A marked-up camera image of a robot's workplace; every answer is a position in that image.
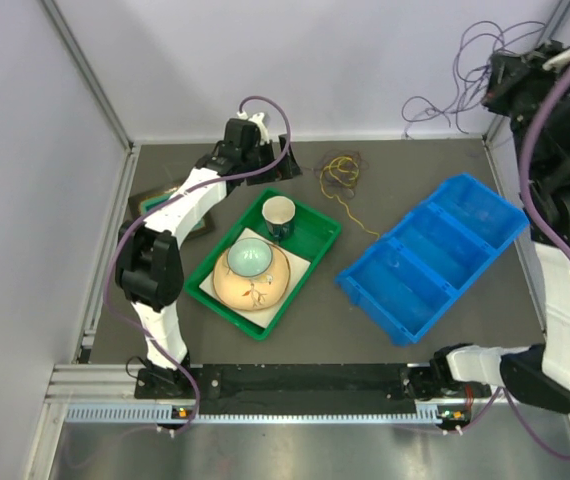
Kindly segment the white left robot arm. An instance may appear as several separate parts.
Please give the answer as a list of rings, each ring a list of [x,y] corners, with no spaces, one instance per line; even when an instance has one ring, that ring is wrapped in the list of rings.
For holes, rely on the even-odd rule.
[[[293,161],[289,122],[279,144],[280,153],[275,155],[264,113],[239,112],[168,200],[121,226],[114,281],[138,315],[148,359],[161,368],[157,384],[170,396],[185,394],[192,382],[190,370],[183,366],[188,348],[176,309],[184,285],[180,247],[203,216],[236,187],[300,174],[298,166],[289,165]]]

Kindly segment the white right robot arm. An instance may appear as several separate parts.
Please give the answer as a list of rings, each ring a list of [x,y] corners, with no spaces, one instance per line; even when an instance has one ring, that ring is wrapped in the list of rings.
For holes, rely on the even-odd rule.
[[[416,339],[528,230],[543,278],[545,340],[443,348],[431,359],[431,380],[446,396],[476,382],[570,413],[570,48],[550,42],[523,56],[497,54],[490,71],[483,103],[510,121],[522,207],[454,176],[336,281],[393,341]]]

